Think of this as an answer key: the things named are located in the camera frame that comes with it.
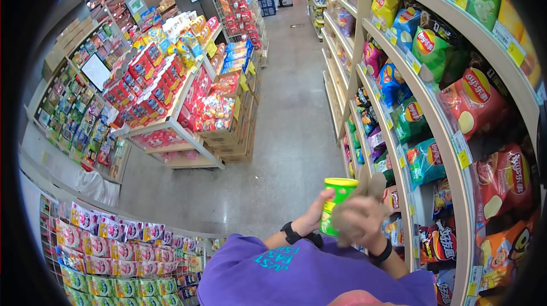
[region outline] yellow chip bag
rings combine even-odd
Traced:
[[[373,0],[372,9],[373,15],[376,16],[381,23],[381,29],[391,28],[401,0]]]

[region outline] green canister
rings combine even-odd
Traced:
[[[321,232],[325,235],[338,236],[338,231],[330,224],[330,214],[335,205],[349,197],[359,184],[358,180],[347,178],[325,178],[325,188],[333,188],[334,197],[325,201],[321,214]]]

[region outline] purple t-shirt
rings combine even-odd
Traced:
[[[328,237],[323,241],[321,250],[307,239],[268,250],[256,237],[232,234],[207,263],[197,297],[202,306],[327,305],[362,289],[381,302],[436,305],[428,271],[395,280],[355,248],[338,248]]]

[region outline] black wristband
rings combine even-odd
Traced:
[[[391,255],[391,241],[389,239],[386,239],[386,248],[383,250],[383,252],[378,255],[374,256],[369,252],[369,257],[373,260],[374,266],[379,266],[383,261],[386,261],[389,255]]]

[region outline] supermarket aisle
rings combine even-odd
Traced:
[[[293,3],[265,18],[270,48],[253,161],[224,171],[172,171],[133,149],[120,209],[192,231],[264,238],[305,212],[323,178],[345,175],[325,97],[322,43],[305,0]]]

